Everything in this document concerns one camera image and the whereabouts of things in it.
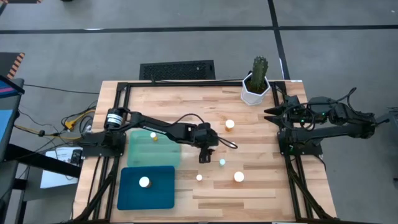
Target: translucent green tray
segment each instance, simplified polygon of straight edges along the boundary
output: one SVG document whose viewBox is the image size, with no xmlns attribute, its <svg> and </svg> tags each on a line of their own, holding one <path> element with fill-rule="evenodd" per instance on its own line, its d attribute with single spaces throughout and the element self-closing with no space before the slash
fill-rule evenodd
<svg viewBox="0 0 398 224">
<path fill-rule="evenodd" d="M 180 165 L 180 145 L 169 140 L 163 134 L 157 134 L 153 141 L 151 131 L 132 131 L 130 134 L 127 166 L 174 166 Z"/>
</svg>

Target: gray concrete floor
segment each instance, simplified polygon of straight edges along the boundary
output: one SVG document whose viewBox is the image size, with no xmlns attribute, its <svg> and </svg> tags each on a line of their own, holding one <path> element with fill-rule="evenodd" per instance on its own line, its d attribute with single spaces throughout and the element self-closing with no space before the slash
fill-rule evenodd
<svg viewBox="0 0 398 224">
<path fill-rule="evenodd" d="M 398 24 L 395 0 L 278 0 L 275 7 L 280 26 Z M 263 0 L 45 0 L 10 4 L 0 16 L 0 30 L 271 24 Z M 351 101 L 357 110 L 383 114 L 387 106 L 398 106 L 398 30 L 281 34 L 291 79 L 304 81 L 308 97 L 338 98 L 356 86 Z M 17 73 L 26 83 L 73 90 L 99 91 L 103 80 L 137 80 L 139 64 L 150 62 L 214 60 L 217 78 L 242 78 L 257 55 L 269 59 L 269 78 L 282 78 L 272 31 L 0 35 L 0 52 L 26 53 Z M 60 128 L 62 117 L 85 109 L 95 99 L 27 87 L 21 110 Z M 17 123 L 37 128 L 24 117 Z M 396 223 L 398 189 L 392 178 L 398 176 L 398 147 L 393 140 L 396 137 L 385 125 L 368 140 L 323 141 L 340 218 Z M 45 139 L 14 131 L 11 142 L 36 149 Z M 18 195 L 13 192 L 6 223 L 13 222 Z M 29 202 L 25 223 L 68 220 L 73 197 L 73 192 L 60 191 Z"/>
</svg>

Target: potted cactus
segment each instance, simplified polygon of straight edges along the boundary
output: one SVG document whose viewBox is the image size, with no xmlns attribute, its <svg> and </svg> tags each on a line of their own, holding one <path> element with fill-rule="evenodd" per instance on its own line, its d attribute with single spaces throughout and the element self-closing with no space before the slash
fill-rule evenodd
<svg viewBox="0 0 398 224">
<path fill-rule="evenodd" d="M 264 57 L 256 57 L 253 63 L 253 71 L 242 80 L 241 99 L 249 106 L 258 105 L 262 102 L 270 89 L 266 73 L 268 61 Z"/>
</svg>

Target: black table leg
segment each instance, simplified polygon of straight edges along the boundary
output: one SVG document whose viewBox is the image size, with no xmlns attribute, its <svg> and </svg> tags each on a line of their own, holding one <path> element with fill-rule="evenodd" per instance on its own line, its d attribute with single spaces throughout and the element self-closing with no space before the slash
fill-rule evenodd
<svg viewBox="0 0 398 224">
<path fill-rule="evenodd" d="M 44 170 L 76 178 L 79 178 L 81 172 L 81 168 L 78 166 L 47 157 L 37 152 L 29 151 L 23 147 L 13 144 L 8 144 L 4 160 L 16 160 L 29 166 L 38 167 Z"/>
</svg>

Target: white geometric planter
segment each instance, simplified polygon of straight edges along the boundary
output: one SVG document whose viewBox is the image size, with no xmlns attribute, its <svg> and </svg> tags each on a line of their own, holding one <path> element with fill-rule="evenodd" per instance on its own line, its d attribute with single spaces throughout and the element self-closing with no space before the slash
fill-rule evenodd
<svg viewBox="0 0 398 224">
<path fill-rule="evenodd" d="M 271 88 L 271 86 L 269 85 L 269 82 L 267 80 L 267 77 L 265 77 L 264 83 L 266 83 L 267 89 L 263 93 L 257 94 L 257 93 L 252 93 L 252 92 L 248 91 L 248 89 L 246 88 L 245 82 L 247 79 L 249 79 L 251 77 L 251 75 L 252 75 L 252 73 L 250 73 L 246 78 L 244 78 L 244 80 L 242 80 L 242 94 L 241 94 L 241 99 L 245 102 L 245 104 L 247 104 L 249 106 L 259 105 L 262 102 L 262 99 L 264 99 L 268 90 Z"/>
</svg>

